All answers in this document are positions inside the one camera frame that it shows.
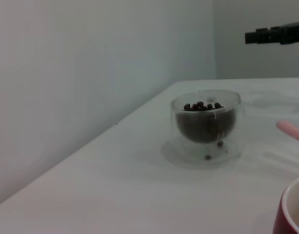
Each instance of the gray wall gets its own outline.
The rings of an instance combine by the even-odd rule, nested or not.
[[[299,21],[299,0],[214,0],[217,78],[299,77],[299,44],[245,45],[244,33]]]
[[[211,0],[0,0],[0,202],[162,91],[215,78]]]

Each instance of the pink object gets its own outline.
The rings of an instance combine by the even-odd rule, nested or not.
[[[299,179],[281,196],[273,234],[299,234]]]
[[[299,128],[288,121],[280,121],[276,125],[280,130],[289,136],[299,140]]]

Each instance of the clear glass cup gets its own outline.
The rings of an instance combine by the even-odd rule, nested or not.
[[[222,105],[207,111],[186,111],[197,102]],[[177,97],[171,103],[170,142],[177,156],[205,166],[219,165],[241,155],[246,143],[244,110],[238,93],[205,90]]]

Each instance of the mug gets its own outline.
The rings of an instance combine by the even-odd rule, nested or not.
[[[273,234],[299,234],[299,179],[281,196]]]

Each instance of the white tabletop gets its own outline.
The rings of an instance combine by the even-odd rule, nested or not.
[[[216,170],[168,159],[169,103],[200,89],[296,92],[299,79],[172,85],[1,204],[0,234],[271,233],[293,178],[258,172],[242,159]]]

